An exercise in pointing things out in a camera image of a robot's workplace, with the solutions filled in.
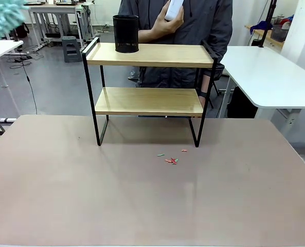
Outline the person's right hand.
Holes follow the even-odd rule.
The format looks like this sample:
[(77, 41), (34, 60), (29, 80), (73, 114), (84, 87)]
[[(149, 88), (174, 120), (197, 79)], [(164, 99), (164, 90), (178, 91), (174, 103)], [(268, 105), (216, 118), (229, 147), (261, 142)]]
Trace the person's right hand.
[(170, 2), (168, 1), (162, 8), (159, 13), (153, 27), (152, 34), (156, 39), (159, 39), (168, 34), (175, 33), (184, 23), (184, 9), (183, 6), (180, 7), (180, 10), (177, 16), (171, 20), (166, 21), (165, 16), (168, 10)]

